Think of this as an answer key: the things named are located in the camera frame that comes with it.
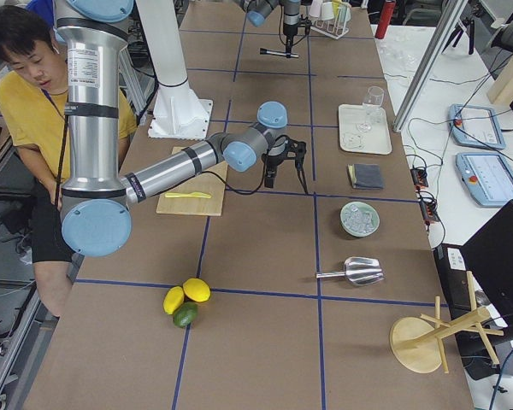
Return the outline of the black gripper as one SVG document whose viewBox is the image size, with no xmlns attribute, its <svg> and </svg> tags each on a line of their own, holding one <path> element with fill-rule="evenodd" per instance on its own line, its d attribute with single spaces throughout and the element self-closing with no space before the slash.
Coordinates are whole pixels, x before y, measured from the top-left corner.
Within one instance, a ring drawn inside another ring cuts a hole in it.
<svg viewBox="0 0 513 410">
<path fill-rule="evenodd" d="M 295 37 L 298 35 L 300 28 L 304 29 L 303 38 L 310 34 L 312 22 L 308 17 L 301 15 L 282 15 L 282 32 L 285 36 L 285 56 L 294 56 L 293 47 L 297 44 Z"/>
<path fill-rule="evenodd" d="M 298 181 L 303 188 L 306 188 L 307 182 L 304 171 L 306 153 L 306 142 L 294 140 L 287 135 L 280 135 L 271 150 L 267 154 L 262 155 L 264 186 L 266 188 L 273 188 L 278 166 L 284 161 L 293 161 Z"/>
</svg>

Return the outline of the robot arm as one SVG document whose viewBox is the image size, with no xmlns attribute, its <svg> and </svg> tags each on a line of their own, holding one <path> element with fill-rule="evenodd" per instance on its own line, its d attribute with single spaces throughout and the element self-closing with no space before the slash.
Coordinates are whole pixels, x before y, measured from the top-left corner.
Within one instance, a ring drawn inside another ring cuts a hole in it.
<svg viewBox="0 0 513 410">
<path fill-rule="evenodd" d="M 272 12 L 281 7 L 280 28 L 285 39 L 280 39 L 283 43 L 285 50 L 268 50 L 260 48 L 260 54 L 266 56 L 280 56 L 286 59 L 299 58 L 299 54 L 292 51 L 293 47 L 299 43 L 295 41 L 300 28 L 304 29 L 304 35 L 301 40 L 307 38 L 310 34 L 312 22 L 308 16 L 301 14 L 300 9 L 302 6 L 301 1 L 279 1 L 279 0 L 236 0 L 234 1 L 246 14 L 247 20 L 255 27 L 261 26 L 265 20 L 272 14 Z"/>
<path fill-rule="evenodd" d="M 132 230 L 129 207 L 192 179 L 221 162 L 243 172 L 263 164 L 263 186 L 277 167 L 304 167 L 304 143 L 286 134 L 287 112 L 266 102 L 241 133 L 209 135 L 213 103 L 191 89 L 170 1 L 57 1 L 56 28 L 68 50 L 65 133 L 70 176 L 62 185 L 62 237 L 76 253 L 104 256 Z M 158 85 L 150 134 L 187 138 L 192 146 L 145 169 L 119 175 L 119 66 L 128 42 L 128 16 L 137 11 Z"/>
</svg>

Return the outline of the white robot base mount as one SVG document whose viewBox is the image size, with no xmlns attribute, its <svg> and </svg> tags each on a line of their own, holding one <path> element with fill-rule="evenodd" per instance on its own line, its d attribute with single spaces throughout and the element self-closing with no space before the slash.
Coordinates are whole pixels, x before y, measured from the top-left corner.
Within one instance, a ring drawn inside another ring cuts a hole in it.
<svg viewBox="0 0 513 410">
<path fill-rule="evenodd" d="M 172 0 L 136 2 L 159 88 L 149 136 L 203 140 L 213 102 L 190 86 Z"/>
</svg>

